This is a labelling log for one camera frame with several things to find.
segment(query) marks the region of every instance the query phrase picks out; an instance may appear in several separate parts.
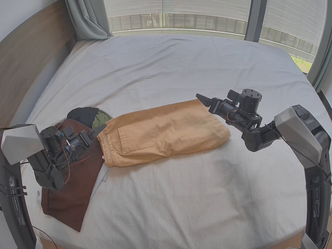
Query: mattress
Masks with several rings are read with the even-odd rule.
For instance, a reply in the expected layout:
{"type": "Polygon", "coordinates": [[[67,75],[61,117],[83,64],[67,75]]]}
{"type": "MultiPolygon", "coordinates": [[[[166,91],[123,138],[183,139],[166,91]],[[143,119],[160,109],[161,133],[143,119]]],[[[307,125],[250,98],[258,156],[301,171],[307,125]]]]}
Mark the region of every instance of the mattress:
{"type": "MultiPolygon", "coordinates": [[[[301,104],[332,134],[319,97],[285,50],[195,35],[77,43],[27,122],[42,130],[76,107],[116,117],[196,93],[224,99],[230,89],[244,88],[262,94],[262,124],[301,104]]],[[[241,132],[229,129],[232,136],[216,149],[110,168],[79,233],[43,214],[35,201],[39,185],[23,165],[31,222],[59,245],[81,249],[266,248],[299,233],[306,221],[305,177],[292,150],[277,140],[250,152],[241,132]]]]}

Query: brown garment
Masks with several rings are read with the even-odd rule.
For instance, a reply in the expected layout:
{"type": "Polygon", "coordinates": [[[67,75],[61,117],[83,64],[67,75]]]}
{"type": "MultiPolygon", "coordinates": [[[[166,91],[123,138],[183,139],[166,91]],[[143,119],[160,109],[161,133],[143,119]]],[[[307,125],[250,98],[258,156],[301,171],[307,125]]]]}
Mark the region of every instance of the brown garment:
{"type": "MultiPolygon", "coordinates": [[[[56,127],[62,131],[63,128],[72,126],[75,133],[90,128],[84,124],[66,119],[56,127]]],[[[88,207],[93,186],[104,160],[103,153],[98,140],[96,139],[89,148],[91,155],[86,160],[70,166],[70,177],[67,184],[60,191],[43,188],[42,208],[46,215],[50,215],[63,222],[76,231],[81,230],[85,211],[88,207]]],[[[68,178],[68,172],[64,174],[64,180],[68,178]]]]}
{"type": "Polygon", "coordinates": [[[106,124],[98,139],[108,167],[199,152],[230,137],[229,129],[199,100],[123,114],[106,124]]]}

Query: black cylindrical motor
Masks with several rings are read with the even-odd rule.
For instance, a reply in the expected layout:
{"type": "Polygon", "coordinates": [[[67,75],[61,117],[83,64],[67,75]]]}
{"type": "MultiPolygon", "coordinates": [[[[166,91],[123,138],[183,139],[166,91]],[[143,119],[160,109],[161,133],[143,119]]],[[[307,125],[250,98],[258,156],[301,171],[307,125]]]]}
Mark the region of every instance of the black cylindrical motor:
{"type": "Polygon", "coordinates": [[[239,96],[239,109],[246,114],[257,113],[262,95],[253,89],[244,89],[239,96]]]}
{"type": "Polygon", "coordinates": [[[40,132],[49,153],[58,152],[61,148],[62,134],[56,127],[47,127],[40,132]]]}

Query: back pocket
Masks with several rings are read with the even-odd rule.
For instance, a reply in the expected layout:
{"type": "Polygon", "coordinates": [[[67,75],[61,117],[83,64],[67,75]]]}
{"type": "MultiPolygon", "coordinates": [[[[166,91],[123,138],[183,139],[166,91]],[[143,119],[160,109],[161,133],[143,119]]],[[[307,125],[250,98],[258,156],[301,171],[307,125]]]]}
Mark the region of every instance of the back pocket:
{"type": "Polygon", "coordinates": [[[155,124],[141,121],[118,127],[123,154],[154,147],[157,143],[155,124]]]}

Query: building exterior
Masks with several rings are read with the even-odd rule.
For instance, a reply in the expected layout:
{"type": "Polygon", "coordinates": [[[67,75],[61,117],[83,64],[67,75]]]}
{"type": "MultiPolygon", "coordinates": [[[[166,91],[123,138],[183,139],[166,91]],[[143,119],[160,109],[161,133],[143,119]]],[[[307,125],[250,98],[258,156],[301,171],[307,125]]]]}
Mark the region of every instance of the building exterior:
{"type": "MultiPolygon", "coordinates": [[[[201,34],[244,39],[251,0],[104,0],[114,35],[201,34]]],[[[260,42],[313,61],[326,0],[268,0],[260,42]]]]}

